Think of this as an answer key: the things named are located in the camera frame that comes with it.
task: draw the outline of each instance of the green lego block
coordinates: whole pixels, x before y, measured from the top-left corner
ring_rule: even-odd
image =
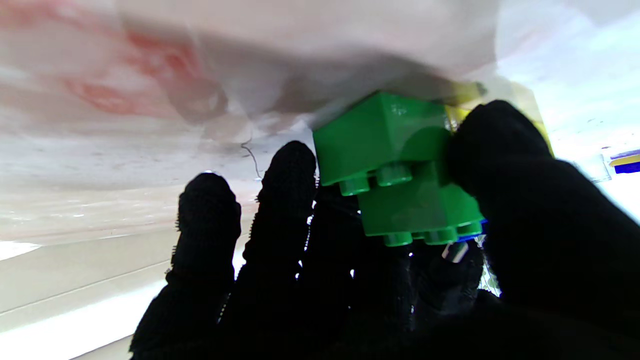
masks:
[[[479,234],[476,201],[442,163],[448,124],[444,105],[375,93],[314,131],[320,182],[358,195],[365,233],[388,246]]]
[[[413,180],[407,183],[358,195],[367,235],[387,235],[389,246],[411,242],[397,238],[439,245],[482,232],[476,200],[447,178],[442,161],[416,163],[411,169]]]

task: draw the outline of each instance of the lego stud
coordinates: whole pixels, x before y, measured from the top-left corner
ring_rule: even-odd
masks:
[[[424,233],[424,243],[427,245],[442,245],[447,243],[453,243],[458,240],[458,233],[456,228],[448,227],[447,229],[430,231]]]
[[[340,182],[342,196],[358,195],[369,191],[369,180],[366,176],[352,177]]]
[[[413,176],[409,166],[403,163],[389,163],[376,171],[376,179],[380,186],[391,186],[411,181]]]
[[[409,245],[413,242],[411,233],[394,233],[384,236],[385,245],[388,247]]]
[[[460,236],[470,236],[478,234],[482,234],[482,224],[480,224],[479,222],[472,222],[471,224],[458,227],[458,235]]]

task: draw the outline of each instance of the yellow object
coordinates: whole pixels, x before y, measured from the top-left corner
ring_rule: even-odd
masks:
[[[618,165],[633,164],[637,162],[640,162],[640,155],[633,155],[622,159],[615,159],[610,162],[609,165],[612,167],[617,167]]]

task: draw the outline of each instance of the blue object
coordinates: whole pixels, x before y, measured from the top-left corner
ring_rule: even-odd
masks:
[[[631,174],[633,172],[640,172],[640,163],[617,165],[613,168],[616,169],[616,174]]]

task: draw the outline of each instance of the glove finger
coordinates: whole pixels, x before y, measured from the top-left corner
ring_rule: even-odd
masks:
[[[216,174],[200,174],[186,186],[167,285],[140,320],[130,351],[138,356],[212,334],[234,281],[240,211],[229,185]]]
[[[298,261],[308,236],[316,192],[316,159],[301,142],[273,156],[223,323],[232,328],[291,330]]]
[[[413,244],[412,278],[415,284],[413,319],[419,331],[433,328],[444,316],[470,311],[483,271],[477,243]]]
[[[321,186],[298,282],[305,326],[325,343],[335,339],[346,319],[362,238],[357,198],[343,197],[337,185]]]
[[[412,329],[410,252],[410,246],[384,246],[381,236],[363,239],[355,265],[354,300],[342,342],[375,349]]]

